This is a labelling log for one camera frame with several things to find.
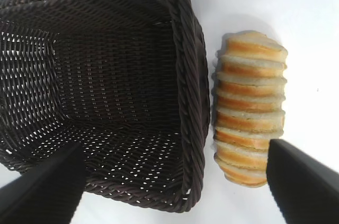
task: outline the baguette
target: baguette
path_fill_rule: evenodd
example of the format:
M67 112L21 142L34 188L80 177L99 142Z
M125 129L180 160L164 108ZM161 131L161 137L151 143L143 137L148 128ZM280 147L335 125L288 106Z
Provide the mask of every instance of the baguette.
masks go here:
M259 32L237 34L227 46L217 73L215 161L228 180L259 187L269 142L283 134L287 51Z

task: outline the white tablecloth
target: white tablecloth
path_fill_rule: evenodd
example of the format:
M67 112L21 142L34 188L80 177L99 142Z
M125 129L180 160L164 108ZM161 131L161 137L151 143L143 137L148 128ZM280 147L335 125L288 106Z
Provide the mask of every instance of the white tablecloth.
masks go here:
M257 30L289 51L284 139L339 171L337 78L339 0L192 0L203 27L210 85L216 53L226 33ZM210 131L206 147L204 189L188 213L132 207L84 193L73 224L280 224L284 219L266 185L248 189L225 180L213 161ZM18 177L0 166L0 186Z

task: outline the wicker basket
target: wicker basket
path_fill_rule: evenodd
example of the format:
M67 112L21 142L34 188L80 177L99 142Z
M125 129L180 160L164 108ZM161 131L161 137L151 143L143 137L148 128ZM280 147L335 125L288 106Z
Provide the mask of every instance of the wicker basket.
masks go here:
M190 0L0 1L0 162L82 143L86 191L144 208L199 200L209 124Z

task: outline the woven basket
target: woven basket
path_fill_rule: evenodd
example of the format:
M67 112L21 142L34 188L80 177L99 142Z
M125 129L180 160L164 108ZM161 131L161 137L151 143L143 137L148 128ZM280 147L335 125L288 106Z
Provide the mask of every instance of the woven basket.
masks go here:
M86 191L195 205L209 90L190 0L2 0L0 34L2 164L24 173L78 141Z

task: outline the woven pattern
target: woven pattern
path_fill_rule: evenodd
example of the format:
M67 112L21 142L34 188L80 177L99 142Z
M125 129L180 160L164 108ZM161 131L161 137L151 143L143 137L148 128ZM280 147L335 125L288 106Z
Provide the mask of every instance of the woven pattern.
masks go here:
M86 191L189 211L209 124L190 0L0 1L0 162L26 172L82 143Z

